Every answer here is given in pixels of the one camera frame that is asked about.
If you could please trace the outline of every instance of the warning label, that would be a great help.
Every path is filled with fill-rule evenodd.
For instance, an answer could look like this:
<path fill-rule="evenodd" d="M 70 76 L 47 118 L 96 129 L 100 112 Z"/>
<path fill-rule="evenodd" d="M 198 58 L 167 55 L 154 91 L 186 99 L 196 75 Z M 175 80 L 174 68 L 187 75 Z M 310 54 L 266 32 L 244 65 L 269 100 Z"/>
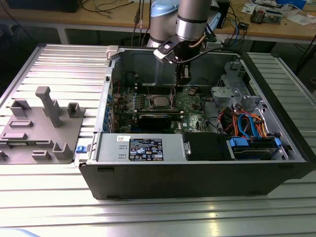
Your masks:
<path fill-rule="evenodd" d="M 129 159 L 130 161 L 162 161 L 162 140 L 130 139 Z"/>

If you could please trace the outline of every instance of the motherboard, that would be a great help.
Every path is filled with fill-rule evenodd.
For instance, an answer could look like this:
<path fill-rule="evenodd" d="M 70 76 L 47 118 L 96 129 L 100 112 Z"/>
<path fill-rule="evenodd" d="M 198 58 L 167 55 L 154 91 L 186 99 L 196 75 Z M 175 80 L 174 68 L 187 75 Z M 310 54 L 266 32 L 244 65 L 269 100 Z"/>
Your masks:
<path fill-rule="evenodd" d="M 205 93 L 196 87 L 176 92 L 152 94 L 148 89 L 139 93 L 127 87 L 114 96 L 116 132 L 169 133 L 209 132 L 203 115 Z"/>

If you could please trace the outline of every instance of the wooden desk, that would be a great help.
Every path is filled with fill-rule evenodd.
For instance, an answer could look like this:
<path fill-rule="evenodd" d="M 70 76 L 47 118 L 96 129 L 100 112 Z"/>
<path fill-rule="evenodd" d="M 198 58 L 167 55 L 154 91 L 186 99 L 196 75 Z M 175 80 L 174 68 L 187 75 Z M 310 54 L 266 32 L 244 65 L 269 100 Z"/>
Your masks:
<path fill-rule="evenodd" d="M 96 2 L 103 3 L 106 2 L 106 0 L 97 0 Z M 236 15 L 241 21 L 249 24 L 248 32 L 245 37 L 247 40 L 309 43 L 316 33 L 315 24 L 301 26 L 285 18 L 282 19 L 280 25 L 269 23 L 264 23 L 261 25 L 252 24 L 250 23 L 250 15 L 240 12 L 242 5 L 245 4 L 247 0 L 232 0 L 232 2 Z M 118 0 L 114 4 L 105 6 L 112 8 L 125 3 L 128 3 L 128 1 Z M 87 2 L 85 7 L 94 10 L 93 0 Z M 111 14 L 109 14 L 110 17 L 100 15 L 96 12 L 89 12 L 83 8 L 80 8 L 76 13 L 9 9 L 8 7 L 7 9 L 10 14 L 12 14 L 12 16 L 19 21 L 20 24 L 56 28 L 58 30 L 61 43 L 68 44 L 65 29 L 132 32 L 134 27 L 133 20 L 137 7 L 138 3 L 135 2 L 128 6 L 117 8 L 111 11 Z M 304 9 L 316 11 L 316 6 L 307 5 Z M 143 28 L 148 27 L 148 13 L 149 4 L 146 3 L 144 7 Z M 11 18 L 9 18 L 2 8 L 0 8 L 0 22 L 3 24 L 14 24 L 14 22 L 11 20 Z M 221 40 L 227 38 L 227 36 L 233 32 L 234 29 L 231 27 L 229 21 L 225 22 L 225 25 L 222 29 L 216 29 L 215 31 L 216 35 Z"/>
<path fill-rule="evenodd" d="M 316 34 L 316 24 L 308 24 L 301 26 L 286 18 L 283 18 L 281 24 L 254 24 L 250 22 L 250 14 L 242 13 L 242 6 L 249 1 L 247 0 L 232 0 L 232 7 L 235 14 L 240 21 L 249 24 L 247 31 L 248 40 L 261 37 L 262 41 L 282 41 L 292 42 L 292 40 L 307 40 L 311 41 Z M 316 11 L 316 6 L 307 4 L 304 7 L 306 11 Z M 229 21 L 226 21 L 222 29 L 216 29 L 215 33 L 218 34 L 232 34 L 233 28 Z"/>

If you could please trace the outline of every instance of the gray 3d-printed holder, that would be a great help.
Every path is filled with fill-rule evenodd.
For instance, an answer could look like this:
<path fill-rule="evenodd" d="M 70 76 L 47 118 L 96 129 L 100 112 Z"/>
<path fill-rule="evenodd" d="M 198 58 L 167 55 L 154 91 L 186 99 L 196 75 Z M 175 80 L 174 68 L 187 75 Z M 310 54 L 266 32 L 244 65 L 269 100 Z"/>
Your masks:
<path fill-rule="evenodd" d="M 26 100 L 14 101 L 13 115 L 0 134 L 0 164 L 72 162 L 85 108 L 78 103 L 60 108 L 49 92 L 42 86 L 36 92 L 44 109 L 30 107 Z"/>

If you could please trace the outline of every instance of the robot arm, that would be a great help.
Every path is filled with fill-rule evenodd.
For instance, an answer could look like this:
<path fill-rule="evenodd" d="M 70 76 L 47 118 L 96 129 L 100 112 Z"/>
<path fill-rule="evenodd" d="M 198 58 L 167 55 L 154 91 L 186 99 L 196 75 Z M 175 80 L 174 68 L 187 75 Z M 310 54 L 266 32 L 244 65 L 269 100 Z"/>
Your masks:
<path fill-rule="evenodd" d="M 211 0 L 180 0 L 177 13 L 153 20 L 149 46 L 158 47 L 154 55 L 160 61 L 169 63 L 184 61 L 199 54 L 197 46 L 204 34 L 211 2 Z M 165 29 L 171 28 L 172 24 L 175 24 L 175 35 L 166 38 L 169 35 Z M 190 63 L 176 65 L 176 80 L 177 84 L 187 84 L 191 80 Z"/>

